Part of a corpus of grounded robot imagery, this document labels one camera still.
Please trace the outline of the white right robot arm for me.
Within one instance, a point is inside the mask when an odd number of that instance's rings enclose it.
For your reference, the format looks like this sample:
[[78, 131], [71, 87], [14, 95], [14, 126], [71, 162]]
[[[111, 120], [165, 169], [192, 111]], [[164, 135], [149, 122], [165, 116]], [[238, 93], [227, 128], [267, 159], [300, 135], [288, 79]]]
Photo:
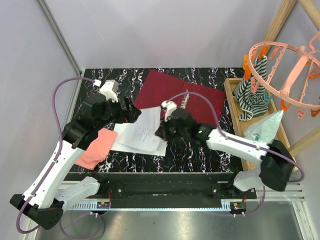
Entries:
[[213, 125], [198, 123], [181, 108], [160, 120], [155, 135], [165, 141], [186, 138], [210, 150], [221, 151], [256, 165], [255, 169], [236, 173], [227, 185], [228, 195], [235, 199], [249, 189], [263, 186], [283, 192], [295, 166], [281, 141], [274, 139], [271, 143], [265, 143], [245, 139]]

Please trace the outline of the white printed top paper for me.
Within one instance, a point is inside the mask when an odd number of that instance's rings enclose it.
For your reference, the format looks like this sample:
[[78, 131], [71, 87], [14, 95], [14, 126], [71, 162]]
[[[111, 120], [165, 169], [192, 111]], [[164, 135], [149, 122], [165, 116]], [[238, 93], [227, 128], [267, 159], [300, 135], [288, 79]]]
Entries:
[[156, 131], [160, 126], [160, 114], [161, 108], [159, 106], [142, 109], [141, 115], [133, 124], [139, 123], [143, 127], [155, 127]]

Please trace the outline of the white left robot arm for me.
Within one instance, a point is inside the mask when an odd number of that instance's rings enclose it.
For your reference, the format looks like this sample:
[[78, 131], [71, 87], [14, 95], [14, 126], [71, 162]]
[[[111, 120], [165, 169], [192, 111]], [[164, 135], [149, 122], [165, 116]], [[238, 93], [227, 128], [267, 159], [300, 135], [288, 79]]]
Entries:
[[108, 178], [91, 172], [76, 185], [58, 191], [71, 167], [98, 137], [98, 132], [110, 123], [134, 123], [141, 115], [132, 100], [124, 97], [126, 108], [119, 101], [96, 93], [86, 98], [79, 111], [62, 131], [50, 160], [38, 178], [23, 194], [14, 194], [10, 204], [45, 230], [52, 229], [63, 213], [83, 199], [103, 198], [108, 193]]

